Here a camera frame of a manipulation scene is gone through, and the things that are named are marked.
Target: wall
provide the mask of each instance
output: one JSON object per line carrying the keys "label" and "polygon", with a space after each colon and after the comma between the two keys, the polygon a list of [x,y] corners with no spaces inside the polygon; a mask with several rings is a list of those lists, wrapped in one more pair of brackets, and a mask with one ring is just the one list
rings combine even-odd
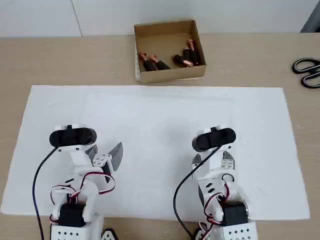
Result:
{"label": "wall", "polygon": [[318,0],[0,0],[0,37],[126,35],[133,33],[137,23],[185,18],[195,19],[201,33],[300,32],[317,3]]}

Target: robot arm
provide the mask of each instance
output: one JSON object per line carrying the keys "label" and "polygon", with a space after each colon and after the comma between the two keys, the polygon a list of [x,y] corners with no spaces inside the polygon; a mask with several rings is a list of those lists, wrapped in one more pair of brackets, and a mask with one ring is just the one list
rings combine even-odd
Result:
{"label": "robot arm", "polygon": [[230,128],[213,127],[192,142],[200,152],[192,160],[194,169],[217,146],[220,149],[193,174],[206,222],[199,223],[196,240],[257,240],[257,229],[250,221],[250,206],[237,184],[236,162],[232,156],[236,139]]}
{"label": "robot arm", "polygon": [[121,163],[123,145],[120,142],[108,153],[98,152],[95,140],[93,129],[73,125],[59,127],[50,136],[50,143],[60,146],[60,153],[67,152],[74,164],[68,179],[52,188],[52,240],[67,240],[73,234],[81,236],[79,240],[101,239],[104,219],[94,212],[94,206],[98,195],[115,188],[112,173]]}

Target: scissors handle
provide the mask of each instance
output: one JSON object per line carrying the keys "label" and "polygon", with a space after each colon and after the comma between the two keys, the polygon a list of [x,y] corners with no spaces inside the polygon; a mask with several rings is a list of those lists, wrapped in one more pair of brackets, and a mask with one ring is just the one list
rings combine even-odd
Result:
{"label": "scissors handle", "polygon": [[308,89],[319,89],[320,88],[320,84],[309,84],[308,81],[311,79],[315,79],[316,77],[320,76],[320,71],[315,71],[313,74],[304,76],[301,79],[301,84]]}
{"label": "scissors handle", "polygon": [[[313,65],[305,67],[305,68],[298,68],[298,65],[300,63],[312,63]],[[295,61],[292,65],[292,71],[295,74],[312,73],[312,72],[315,72],[317,69],[320,69],[320,61],[317,59],[311,58],[311,57],[301,58],[301,59]]]}

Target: cardboard box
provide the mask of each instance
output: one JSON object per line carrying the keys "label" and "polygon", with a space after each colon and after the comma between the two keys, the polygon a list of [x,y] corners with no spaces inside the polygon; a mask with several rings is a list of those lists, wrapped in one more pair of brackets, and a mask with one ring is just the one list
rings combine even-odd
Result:
{"label": "cardboard box", "polygon": [[[146,71],[139,60],[141,82],[155,83],[175,79],[203,77],[206,71],[206,60],[199,39],[198,29],[194,20],[169,21],[134,26],[137,52],[157,55],[157,58],[171,69]],[[195,41],[198,51],[199,66],[180,67],[172,61],[175,54],[182,56],[182,50],[188,47],[188,40]]]}

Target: white paper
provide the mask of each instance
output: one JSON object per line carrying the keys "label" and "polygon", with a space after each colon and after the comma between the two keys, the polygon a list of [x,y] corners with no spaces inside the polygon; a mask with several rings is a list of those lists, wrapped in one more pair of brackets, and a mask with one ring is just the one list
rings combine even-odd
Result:
{"label": "white paper", "polygon": [[[73,123],[95,129],[99,148],[123,143],[116,189],[96,204],[106,217],[174,220],[173,193],[196,155],[192,139],[198,130],[219,124],[236,132],[232,154],[252,219],[310,217],[283,90],[246,87],[33,86],[2,213],[35,214],[32,180],[52,149],[49,135],[55,126]],[[41,215],[51,213],[50,189],[66,179],[71,167],[67,153],[55,153],[43,166],[36,185]],[[194,180],[181,188],[177,208],[185,221],[204,219]]]}

